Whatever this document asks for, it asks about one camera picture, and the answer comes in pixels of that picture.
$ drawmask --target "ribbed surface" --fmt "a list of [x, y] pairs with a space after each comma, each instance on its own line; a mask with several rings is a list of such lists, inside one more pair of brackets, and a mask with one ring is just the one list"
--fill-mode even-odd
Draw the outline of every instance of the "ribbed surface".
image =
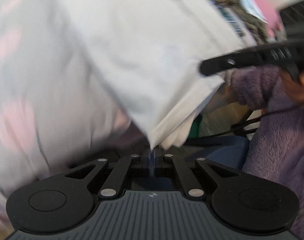
[[10, 240], [296, 240], [289, 232], [246, 236], [220, 224], [205, 203], [185, 199], [179, 191], [127, 191], [102, 202], [87, 222], [55, 236], [16, 232]]

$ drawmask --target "metal rivet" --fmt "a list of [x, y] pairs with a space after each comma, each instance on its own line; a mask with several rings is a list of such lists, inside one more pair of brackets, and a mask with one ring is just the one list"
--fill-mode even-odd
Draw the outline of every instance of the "metal rivet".
[[232, 59], [228, 59], [228, 63], [231, 64], [231, 65], [235, 65], [235, 61], [232, 60]]
[[194, 189], [189, 190], [188, 193], [192, 197], [201, 197], [201, 196], [203, 196], [204, 191], [201, 189], [198, 189], [198, 188], [194, 188]]
[[104, 197], [113, 197], [114, 195], [116, 195], [116, 190], [112, 188], [105, 188], [102, 189], [100, 193]]

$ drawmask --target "black cord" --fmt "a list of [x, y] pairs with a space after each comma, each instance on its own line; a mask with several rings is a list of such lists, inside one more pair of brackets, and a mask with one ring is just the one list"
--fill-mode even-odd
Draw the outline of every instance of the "black cord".
[[242, 129], [242, 128], [250, 125], [250, 124], [259, 122], [263, 117], [266, 117], [266, 116], [269, 116], [269, 115], [272, 115], [272, 114], [282, 114], [282, 113], [285, 113], [285, 112], [293, 111], [293, 110], [296, 110], [298, 108], [301, 108], [303, 105], [304, 105], [304, 102], [300, 103], [298, 105], [286, 108], [286, 109], [277, 110], [277, 111], [274, 111], [274, 112], [269, 112], [269, 113], [263, 114], [260, 117], [257, 117], [257, 118], [251, 119], [251, 120], [247, 120], [245, 122], [238, 123], [234, 128], [232, 128], [229, 131], [225, 131], [225, 132], [222, 132], [222, 133], [217, 133], [217, 134], [210, 135], [210, 136], [200, 137], [200, 139], [202, 139], [202, 138], [213, 138], [213, 137], [218, 137], [218, 136], [222, 136], [222, 135], [227, 135], [229, 133], [236, 132], [237, 130], [240, 130], [240, 129]]

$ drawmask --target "person's arm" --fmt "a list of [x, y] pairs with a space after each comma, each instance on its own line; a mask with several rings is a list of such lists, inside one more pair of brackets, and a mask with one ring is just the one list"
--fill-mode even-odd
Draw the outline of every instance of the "person's arm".
[[237, 69], [231, 76], [231, 90], [239, 104], [248, 105], [251, 110], [264, 109], [279, 78], [278, 67]]

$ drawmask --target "purple plush fabric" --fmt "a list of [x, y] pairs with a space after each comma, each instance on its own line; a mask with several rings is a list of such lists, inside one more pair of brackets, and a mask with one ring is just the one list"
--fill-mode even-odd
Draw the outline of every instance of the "purple plush fabric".
[[[268, 112], [294, 104], [285, 94], [276, 67], [236, 70], [231, 87], [242, 105]], [[264, 117], [255, 133], [243, 170], [293, 190], [304, 214], [304, 109]], [[304, 215], [296, 219], [292, 232], [304, 240]]]

